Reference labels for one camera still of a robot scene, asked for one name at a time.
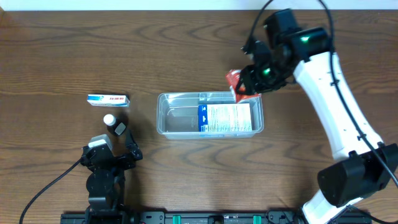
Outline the red medicine box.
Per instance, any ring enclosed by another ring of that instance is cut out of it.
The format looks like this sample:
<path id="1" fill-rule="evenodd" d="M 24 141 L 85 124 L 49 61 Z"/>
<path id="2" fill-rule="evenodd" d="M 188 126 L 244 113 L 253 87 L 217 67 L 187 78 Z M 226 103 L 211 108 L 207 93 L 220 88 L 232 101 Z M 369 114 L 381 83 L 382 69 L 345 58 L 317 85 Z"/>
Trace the red medicine box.
<path id="1" fill-rule="evenodd" d="M 233 95 L 233 98 L 236 103 L 247 103 L 249 100 L 253 100 L 255 98 L 260 98 L 261 94 L 256 93 L 255 95 L 242 95 L 237 93 L 235 90 L 238 81 L 239 81 L 240 70 L 230 70 L 225 78 L 228 82 L 229 89 Z"/>

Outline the long blue white box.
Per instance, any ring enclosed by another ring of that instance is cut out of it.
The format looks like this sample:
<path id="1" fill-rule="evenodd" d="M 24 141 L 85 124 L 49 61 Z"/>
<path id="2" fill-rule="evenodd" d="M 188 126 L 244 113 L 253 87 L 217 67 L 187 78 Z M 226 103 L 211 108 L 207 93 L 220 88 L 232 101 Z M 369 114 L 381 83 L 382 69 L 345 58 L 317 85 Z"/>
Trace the long blue white box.
<path id="1" fill-rule="evenodd" d="M 250 104 L 199 105 L 198 130 L 208 133 L 252 131 Z"/>

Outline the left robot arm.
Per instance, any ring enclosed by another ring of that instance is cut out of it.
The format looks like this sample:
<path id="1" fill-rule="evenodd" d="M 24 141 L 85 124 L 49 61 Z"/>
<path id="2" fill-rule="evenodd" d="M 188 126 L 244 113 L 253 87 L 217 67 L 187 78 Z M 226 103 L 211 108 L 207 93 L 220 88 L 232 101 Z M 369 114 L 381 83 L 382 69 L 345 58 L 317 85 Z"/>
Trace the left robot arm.
<path id="1" fill-rule="evenodd" d="M 124 171 L 133 169 L 143 159 L 142 151 L 135 142 L 132 131 L 125 131 L 127 153 L 115 156 L 107 134 L 91 138 L 83 147 L 80 164 L 91 171 L 86 181 L 90 207 L 86 211 L 87 222 L 111 221 L 128 223 L 131 212 L 124 205 Z"/>

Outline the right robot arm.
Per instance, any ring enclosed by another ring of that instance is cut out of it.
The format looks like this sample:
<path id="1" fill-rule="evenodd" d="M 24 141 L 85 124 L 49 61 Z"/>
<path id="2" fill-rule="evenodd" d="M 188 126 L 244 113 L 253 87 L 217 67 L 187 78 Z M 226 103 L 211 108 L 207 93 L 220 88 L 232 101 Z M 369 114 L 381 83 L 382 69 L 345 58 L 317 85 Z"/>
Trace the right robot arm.
<path id="1" fill-rule="evenodd" d="M 335 52 L 333 26 L 305 30 L 290 9 L 273 13 L 263 26 L 268 41 L 250 35 L 242 47 L 252 64 L 241 70 L 234 94 L 276 91 L 289 77 L 302 87 L 326 132 L 334 164 L 318 173 L 319 189 L 297 222 L 333 223 L 397 181 L 397 145 L 385 144 L 360 110 Z"/>

